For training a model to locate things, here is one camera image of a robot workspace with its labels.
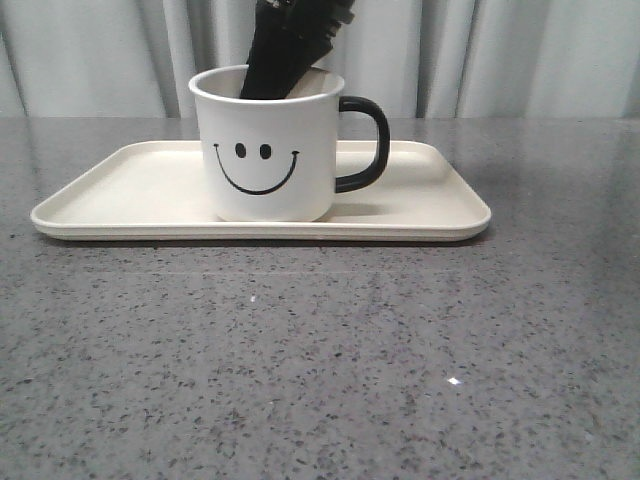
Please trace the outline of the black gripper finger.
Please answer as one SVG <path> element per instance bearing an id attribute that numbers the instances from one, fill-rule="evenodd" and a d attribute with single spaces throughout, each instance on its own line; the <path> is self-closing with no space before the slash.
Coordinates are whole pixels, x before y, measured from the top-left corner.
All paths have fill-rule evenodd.
<path id="1" fill-rule="evenodd" d="M 255 30 L 247 59 L 242 99 L 284 99 L 291 90 L 287 80 L 291 44 L 284 29 L 290 1 L 257 1 Z"/>
<path id="2" fill-rule="evenodd" d="M 281 1 L 272 47 L 273 97 L 285 98 L 310 67 L 333 48 L 340 28 L 354 19 L 354 0 Z"/>

